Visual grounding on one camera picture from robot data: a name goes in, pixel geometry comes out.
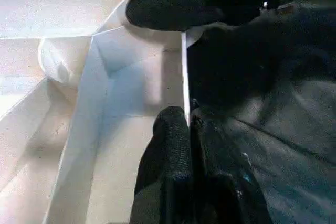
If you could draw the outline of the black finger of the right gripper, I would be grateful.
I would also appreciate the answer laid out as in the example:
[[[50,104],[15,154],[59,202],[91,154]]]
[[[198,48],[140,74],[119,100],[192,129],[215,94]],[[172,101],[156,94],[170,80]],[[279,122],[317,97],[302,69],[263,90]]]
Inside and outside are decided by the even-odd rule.
[[[246,24],[260,16],[258,0],[129,0],[129,23],[162,31],[186,31],[211,23]]]

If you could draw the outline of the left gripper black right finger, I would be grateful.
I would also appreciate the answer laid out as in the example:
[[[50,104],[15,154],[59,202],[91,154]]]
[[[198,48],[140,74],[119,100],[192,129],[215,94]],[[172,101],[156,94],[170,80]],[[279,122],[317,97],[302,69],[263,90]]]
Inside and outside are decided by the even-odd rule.
[[[200,223],[265,223],[266,200],[248,157],[210,119],[192,119],[196,212]]]

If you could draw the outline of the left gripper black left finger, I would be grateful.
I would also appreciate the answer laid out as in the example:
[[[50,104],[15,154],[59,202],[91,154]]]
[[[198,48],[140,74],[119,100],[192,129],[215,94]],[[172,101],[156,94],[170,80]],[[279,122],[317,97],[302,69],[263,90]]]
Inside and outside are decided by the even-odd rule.
[[[192,223],[192,158],[184,111],[163,109],[138,168],[130,223]]]

